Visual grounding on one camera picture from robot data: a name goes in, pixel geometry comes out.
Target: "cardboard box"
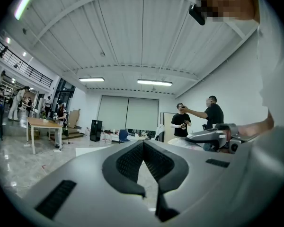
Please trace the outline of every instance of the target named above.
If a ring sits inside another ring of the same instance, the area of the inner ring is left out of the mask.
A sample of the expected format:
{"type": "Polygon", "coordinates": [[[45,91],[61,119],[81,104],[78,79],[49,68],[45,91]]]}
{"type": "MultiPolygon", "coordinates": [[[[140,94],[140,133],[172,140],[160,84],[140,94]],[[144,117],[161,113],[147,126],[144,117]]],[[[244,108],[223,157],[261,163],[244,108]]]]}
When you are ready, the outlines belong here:
{"type": "Polygon", "coordinates": [[[79,119],[79,116],[80,116],[80,109],[79,110],[72,110],[70,112],[70,115],[68,117],[68,127],[71,127],[71,128],[75,128],[76,126],[76,123],[79,119]]]}
{"type": "MultiPolygon", "coordinates": [[[[29,128],[28,135],[29,135],[29,139],[31,140],[32,139],[32,128],[29,128]]],[[[40,139],[40,132],[39,130],[34,129],[34,140],[38,140],[38,139],[40,139]]]]}

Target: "black speaker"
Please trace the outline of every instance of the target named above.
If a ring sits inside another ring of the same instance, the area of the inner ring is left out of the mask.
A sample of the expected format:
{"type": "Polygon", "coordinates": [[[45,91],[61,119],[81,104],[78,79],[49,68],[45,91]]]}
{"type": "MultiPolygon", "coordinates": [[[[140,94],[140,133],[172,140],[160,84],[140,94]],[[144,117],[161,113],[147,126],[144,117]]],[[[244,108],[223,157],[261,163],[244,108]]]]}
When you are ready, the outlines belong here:
{"type": "Polygon", "coordinates": [[[90,137],[91,141],[99,141],[101,137],[102,121],[93,120],[91,122],[90,137]]]}

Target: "staircase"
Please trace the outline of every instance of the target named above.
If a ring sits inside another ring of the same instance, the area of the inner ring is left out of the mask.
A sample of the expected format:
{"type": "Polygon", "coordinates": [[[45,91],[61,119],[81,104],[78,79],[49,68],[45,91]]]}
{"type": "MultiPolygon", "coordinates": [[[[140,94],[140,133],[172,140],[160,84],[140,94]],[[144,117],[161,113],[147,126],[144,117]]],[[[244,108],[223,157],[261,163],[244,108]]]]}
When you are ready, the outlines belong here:
{"type": "MultiPolygon", "coordinates": [[[[74,139],[74,138],[80,138],[83,137],[84,134],[79,133],[77,129],[72,129],[72,128],[68,128],[68,137],[63,135],[62,133],[62,141],[63,140],[70,140],[70,139],[74,139]]],[[[51,130],[51,139],[55,140],[55,133],[53,130],[51,130]]]]}

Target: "black t-shirt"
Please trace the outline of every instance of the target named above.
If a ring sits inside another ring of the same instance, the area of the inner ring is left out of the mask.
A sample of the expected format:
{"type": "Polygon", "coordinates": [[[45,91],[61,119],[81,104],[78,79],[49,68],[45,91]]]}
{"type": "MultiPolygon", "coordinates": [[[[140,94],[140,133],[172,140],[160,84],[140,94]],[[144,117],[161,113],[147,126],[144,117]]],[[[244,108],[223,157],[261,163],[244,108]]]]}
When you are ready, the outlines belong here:
{"type": "MultiPolygon", "coordinates": [[[[184,123],[185,120],[191,122],[188,114],[186,114],[186,113],[185,114],[178,114],[177,113],[172,117],[171,123],[175,124],[175,125],[181,125],[181,124],[184,123]]],[[[175,136],[186,137],[187,135],[188,135],[187,125],[183,129],[182,128],[175,128],[175,136]]]]}
{"type": "Polygon", "coordinates": [[[211,106],[205,110],[205,113],[208,115],[206,118],[206,129],[211,129],[213,127],[213,123],[224,123],[224,114],[219,105],[211,104],[211,106]]]}

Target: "white arched ceiling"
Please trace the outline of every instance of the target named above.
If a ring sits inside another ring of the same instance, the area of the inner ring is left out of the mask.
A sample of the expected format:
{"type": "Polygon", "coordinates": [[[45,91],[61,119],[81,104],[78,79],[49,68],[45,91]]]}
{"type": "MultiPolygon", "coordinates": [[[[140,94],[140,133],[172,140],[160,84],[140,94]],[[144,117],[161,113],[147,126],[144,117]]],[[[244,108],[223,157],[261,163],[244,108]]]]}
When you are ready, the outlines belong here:
{"type": "Polygon", "coordinates": [[[72,81],[105,78],[102,84],[83,84],[87,88],[151,91],[153,86],[136,81],[156,79],[174,83],[156,92],[179,95],[223,63],[257,27],[252,21],[200,26],[187,15],[193,2],[32,0],[19,23],[34,34],[28,51],[52,70],[72,81]]]}

